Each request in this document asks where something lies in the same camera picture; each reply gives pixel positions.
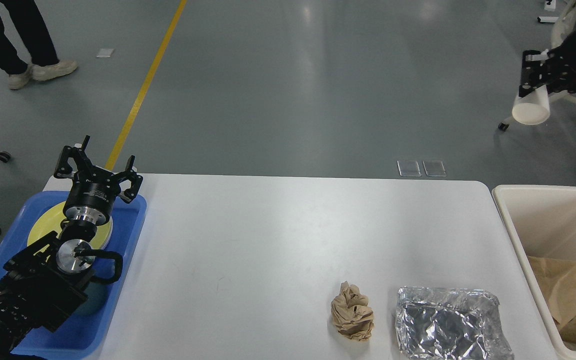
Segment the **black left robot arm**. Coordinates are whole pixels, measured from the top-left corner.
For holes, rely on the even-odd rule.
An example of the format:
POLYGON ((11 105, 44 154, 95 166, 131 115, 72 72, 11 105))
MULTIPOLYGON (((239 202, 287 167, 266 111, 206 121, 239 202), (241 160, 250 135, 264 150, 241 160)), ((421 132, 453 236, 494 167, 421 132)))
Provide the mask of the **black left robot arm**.
POLYGON ((98 229, 109 223, 117 199, 132 203, 143 176, 131 155, 122 171, 93 164, 86 154, 89 136, 80 146, 66 145, 53 176, 71 180, 62 207, 65 224, 28 244, 3 264, 0 278, 0 360, 14 357, 13 350, 32 331, 56 332, 89 300, 91 284, 112 285, 121 280, 124 256, 95 248, 98 229))

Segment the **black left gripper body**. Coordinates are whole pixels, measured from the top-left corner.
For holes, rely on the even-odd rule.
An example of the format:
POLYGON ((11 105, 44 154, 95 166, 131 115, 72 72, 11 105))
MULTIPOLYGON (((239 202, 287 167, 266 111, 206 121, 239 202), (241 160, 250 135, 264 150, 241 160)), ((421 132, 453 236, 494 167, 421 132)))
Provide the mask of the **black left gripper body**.
POLYGON ((62 213, 68 220, 80 220, 102 226, 109 223, 116 197, 121 191, 112 172, 77 172, 62 213))

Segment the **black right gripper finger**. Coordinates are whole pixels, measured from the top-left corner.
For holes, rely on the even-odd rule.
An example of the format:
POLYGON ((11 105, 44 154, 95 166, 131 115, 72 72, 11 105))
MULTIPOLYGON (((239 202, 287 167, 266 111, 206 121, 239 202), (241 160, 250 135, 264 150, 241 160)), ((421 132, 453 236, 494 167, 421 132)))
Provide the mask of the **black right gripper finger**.
POLYGON ((524 97, 534 89, 546 85, 549 75, 566 75, 565 60, 548 50, 524 50, 521 60, 521 74, 518 95, 524 97))
POLYGON ((576 93, 576 75, 549 75, 545 78, 548 95, 566 92, 576 93))

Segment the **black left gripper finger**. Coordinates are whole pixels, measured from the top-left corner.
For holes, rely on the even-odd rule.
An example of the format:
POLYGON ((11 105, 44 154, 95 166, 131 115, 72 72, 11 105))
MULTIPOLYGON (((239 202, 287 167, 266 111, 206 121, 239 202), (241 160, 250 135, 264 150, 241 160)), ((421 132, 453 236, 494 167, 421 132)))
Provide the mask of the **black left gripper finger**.
POLYGON ((58 157, 54 170, 54 178, 71 179, 74 183, 92 183, 94 180, 94 165, 86 154, 90 135, 86 135, 80 146, 65 145, 58 157))
POLYGON ((134 169, 135 160, 135 155, 131 155, 125 168, 115 173, 115 196, 126 204, 132 203, 137 198, 143 182, 143 176, 134 169))

